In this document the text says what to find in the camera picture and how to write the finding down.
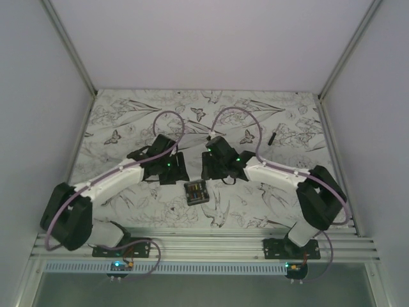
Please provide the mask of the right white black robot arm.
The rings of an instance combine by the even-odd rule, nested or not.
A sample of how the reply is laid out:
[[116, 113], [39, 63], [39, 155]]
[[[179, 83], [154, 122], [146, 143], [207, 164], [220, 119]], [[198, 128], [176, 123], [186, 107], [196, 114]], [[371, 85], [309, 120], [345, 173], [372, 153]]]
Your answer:
[[302, 219], [295, 222], [284, 240], [283, 250], [289, 258], [304, 254], [307, 243], [328, 230], [340, 211], [350, 218], [346, 195], [323, 166], [303, 169], [264, 161], [257, 152], [238, 153], [222, 136], [208, 138], [202, 158], [204, 180], [231, 177], [297, 194]]

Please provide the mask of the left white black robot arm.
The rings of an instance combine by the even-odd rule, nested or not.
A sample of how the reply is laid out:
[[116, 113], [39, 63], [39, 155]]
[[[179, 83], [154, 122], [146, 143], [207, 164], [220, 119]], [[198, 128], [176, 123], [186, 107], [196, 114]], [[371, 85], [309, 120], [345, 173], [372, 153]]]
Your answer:
[[152, 145], [128, 154], [95, 178], [76, 185], [58, 184], [40, 221], [46, 250], [74, 251], [88, 243], [108, 249], [114, 256], [125, 256], [131, 242], [124, 227], [115, 221], [97, 220], [94, 210], [130, 186], [178, 168], [178, 144], [178, 140], [160, 134]]

